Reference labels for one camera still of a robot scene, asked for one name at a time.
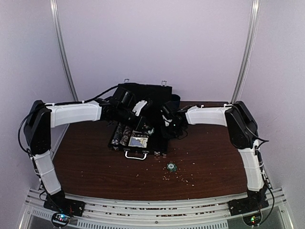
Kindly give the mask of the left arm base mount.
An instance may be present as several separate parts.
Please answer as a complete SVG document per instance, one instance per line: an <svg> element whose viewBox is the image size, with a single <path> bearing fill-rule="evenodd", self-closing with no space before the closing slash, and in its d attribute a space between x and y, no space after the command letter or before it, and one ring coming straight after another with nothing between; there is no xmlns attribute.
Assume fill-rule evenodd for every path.
<svg viewBox="0 0 305 229"><path fill-rule="evenodd" d="M62 190L54 195L47 191L44 192L46 198L43 207L54 211L51 216L51 223L55 228L62 229L69 224L73 217L83 215L85 202L66 198Z"/></svg>

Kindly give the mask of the green poker chip stack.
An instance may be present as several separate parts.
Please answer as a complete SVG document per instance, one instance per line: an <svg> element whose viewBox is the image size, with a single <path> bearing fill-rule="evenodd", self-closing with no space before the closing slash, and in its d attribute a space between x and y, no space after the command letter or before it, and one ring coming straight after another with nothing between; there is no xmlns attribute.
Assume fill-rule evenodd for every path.
<svg viewBox="0 0 305 229"><path fill-rule="evenodd" d="M166 165L166 169L170 172L175 172L177 171L177 166L175 163L170 162Z"/></svg>

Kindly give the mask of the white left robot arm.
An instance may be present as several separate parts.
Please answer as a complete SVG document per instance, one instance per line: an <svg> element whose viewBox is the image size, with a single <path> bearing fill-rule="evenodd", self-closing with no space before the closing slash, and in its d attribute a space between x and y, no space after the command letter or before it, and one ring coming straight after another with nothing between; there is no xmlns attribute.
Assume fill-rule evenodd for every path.
<svg viewBox="0 0 305 229"><path fill-rule="evenodd" d="M33 103L21 125L29 147L26 152L33 159L46 192L51 195L50 204L58 212L64 212L69 204L59 194L62 188L51 159L51 129L87 121L116 121L135 131L151 135L154 127L141 114L146 105L147 101L142 100L132 108L126 108L103 99L58 104L36 100Z"/></svg>

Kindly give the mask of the black poker set case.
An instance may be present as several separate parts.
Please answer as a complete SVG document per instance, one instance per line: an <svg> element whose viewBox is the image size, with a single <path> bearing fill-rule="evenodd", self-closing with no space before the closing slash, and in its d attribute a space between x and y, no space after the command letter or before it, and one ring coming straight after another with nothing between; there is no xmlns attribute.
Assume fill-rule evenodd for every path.
<svg viewBox="0 0 305 229"><path fill-rule="evenodd" d="M165 155L168 139L163 136L162 106L172 98L172 87L155 84L121 83L106 100L107 112L116 127L109 140L111 150L147 155Z"/></svg>

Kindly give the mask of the teal chip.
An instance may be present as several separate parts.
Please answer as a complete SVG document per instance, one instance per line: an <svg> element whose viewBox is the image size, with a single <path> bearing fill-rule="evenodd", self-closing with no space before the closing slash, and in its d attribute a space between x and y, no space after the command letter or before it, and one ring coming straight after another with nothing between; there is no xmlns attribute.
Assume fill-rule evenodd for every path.
<svg viewBox="0 0 305 229"><path fill-rule="evenodd" d="M146 132L148 135L152 135L154 133L154 128L147 130Z"/></svg>

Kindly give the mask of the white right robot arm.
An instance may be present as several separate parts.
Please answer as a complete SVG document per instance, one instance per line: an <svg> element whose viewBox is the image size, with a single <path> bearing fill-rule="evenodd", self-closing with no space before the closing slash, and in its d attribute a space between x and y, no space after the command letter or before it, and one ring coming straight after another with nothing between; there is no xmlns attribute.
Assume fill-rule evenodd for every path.
<svg viewBox="0 0 305 229"><path fill-rule="evenodd" d="M258 125L242 101L222 106L193 105L177 109L171 102L161 107L165 122L162 133L165 138L178 138L189 125L221 125L227 128L231 144L241 155L247 188L252 193L244 200L247 210L255 210L263 202L259 191L264 186L264 163L259 151L263 139Z"/></svg>

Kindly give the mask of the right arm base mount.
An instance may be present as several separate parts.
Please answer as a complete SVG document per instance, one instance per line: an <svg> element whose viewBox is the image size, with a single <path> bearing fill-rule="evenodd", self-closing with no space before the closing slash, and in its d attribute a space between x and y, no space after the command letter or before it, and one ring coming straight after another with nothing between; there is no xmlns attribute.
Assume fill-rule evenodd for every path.
<svg viewBox="0 0 305 229"><path fill-rule="evenodd" d="M266 191L266 186L259 191L247 190L247 197L230 200L228 208L231 216L242 215L245 225L252 228L260 226L263 222L262 209L269 207Z"/></svg>

